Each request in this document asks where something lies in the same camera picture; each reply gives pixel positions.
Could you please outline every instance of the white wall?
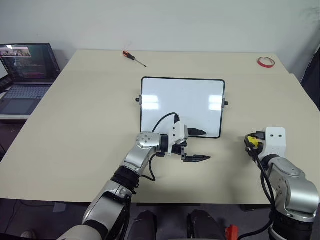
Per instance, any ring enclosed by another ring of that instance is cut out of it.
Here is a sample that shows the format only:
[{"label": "white wall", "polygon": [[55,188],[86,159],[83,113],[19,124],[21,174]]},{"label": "white wall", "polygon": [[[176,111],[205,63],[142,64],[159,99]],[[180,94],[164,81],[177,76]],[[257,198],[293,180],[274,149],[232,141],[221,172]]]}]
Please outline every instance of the white wall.
[{"label": "white wall", "polygon": [[0,43],[76,49],[273,52],[300,79],[320,43],[319,0],[0,0]]}]

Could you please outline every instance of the table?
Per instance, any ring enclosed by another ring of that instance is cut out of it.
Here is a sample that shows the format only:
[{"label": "table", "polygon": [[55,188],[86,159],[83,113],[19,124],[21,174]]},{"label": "table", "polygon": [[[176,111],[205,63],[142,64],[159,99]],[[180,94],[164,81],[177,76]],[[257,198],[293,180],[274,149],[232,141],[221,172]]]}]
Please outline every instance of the table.
[{"label": "table", "polygon": [[[152,162],[156,182],[141,178],[133,202],[265,204],[260,174],[244,136],[268,126],[287,132],[287,158],[320,189],[320,114],[274,54],[78,50],[28,119],[0,163],[0,198],[90,202],[139,132],[141,78],[224,79],[219,139],[190,138],[187,152],[211,156]],[[257,58],[271,57],[273,68]]]}]

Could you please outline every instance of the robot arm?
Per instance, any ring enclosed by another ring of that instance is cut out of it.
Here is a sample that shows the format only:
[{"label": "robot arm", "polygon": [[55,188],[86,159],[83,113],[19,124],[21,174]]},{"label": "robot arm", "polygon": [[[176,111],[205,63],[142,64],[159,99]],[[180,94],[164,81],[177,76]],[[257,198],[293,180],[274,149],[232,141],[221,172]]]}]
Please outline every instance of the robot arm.
[{"label": "robot arm", "polygon": [[306,179],[306,174],[285,158],[285,129],[267,127],[265,132],[253,132],[250,137],[251,145],[246,143],[247,151],[250,153],[250,149],[256,149],[276,192],[270,239],[309,240],[319,205],[319,193],[316,186]]},{"label": "robot arm", "polygon": [[204,155],[187,156],[187,139],[188,127],[180,121],[173,125],[168,135],[140,132],[118,170],[86,210],[82,225],[71,228],[58,240],[112,240],[116,239],[121,229],[120,238],[122,235],[124,237],[130,218],[132,195],[136,194],[139,178],[153,155],[164,157],[166,153],[178,154],[184,162],[200,162],[210,158]]}]

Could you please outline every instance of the floor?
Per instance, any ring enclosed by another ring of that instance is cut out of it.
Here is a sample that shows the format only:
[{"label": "floor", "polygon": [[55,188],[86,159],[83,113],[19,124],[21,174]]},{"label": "floor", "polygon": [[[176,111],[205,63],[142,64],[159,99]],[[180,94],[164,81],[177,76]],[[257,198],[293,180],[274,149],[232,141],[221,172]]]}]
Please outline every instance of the floor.
[{"label": "floor", "polygon": [[[57,239],[68,229],[81,223],[88,203],[68,203],[64,212],[53,212],[54,202],[21,202],[13,199],[0,199],[0,233],[5,231],[13,214],[14,206],[14,218],[7,229],[8,234],[20,236],[23,231],[33,229],[39,239]],[[259,229],[268,221],[269,215],[268,208],[242,211],[235,204],[137,205],[133,203],[128,232],[133,219],[140,212],[149,210],[157,216],[157,240],[186,238],[186,217],[188,213],[195,209],[207,211],[222,226],[237,225],[240,234]],[[319,214],[316,217],[313,228],[312,239],[320,239]],[[268,240],[269,236],[267,232],[264,232],[256,237],[248,237],[246,239]]]}]

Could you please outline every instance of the red object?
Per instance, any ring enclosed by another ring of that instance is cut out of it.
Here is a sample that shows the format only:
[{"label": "red object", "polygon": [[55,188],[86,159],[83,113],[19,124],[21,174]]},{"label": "red object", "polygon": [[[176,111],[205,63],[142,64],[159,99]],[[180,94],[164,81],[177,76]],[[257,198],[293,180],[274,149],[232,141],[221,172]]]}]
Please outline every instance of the red object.
[{"label": "red object", "polygon": [[[262,62],[263,60],[268,60],[268,61],[271,62],[271,64],[270,64],[270,65],[264,64],[264,63]],[[267,69],[272,68],[272,67],[276,64],[273,59],[271,59],[270,57],[267,57],[267,56],[259,57],[259,59],[258,59],[257,62],[258,62],[258,64],[259,64],[261,67],[264,67],[264,68],[267,68]]]},{"label": "red object", "polygon": [[238,239],[239,228],[236,225],[230,225],[225,229],[225,236],[227,240],[237,240]]}]

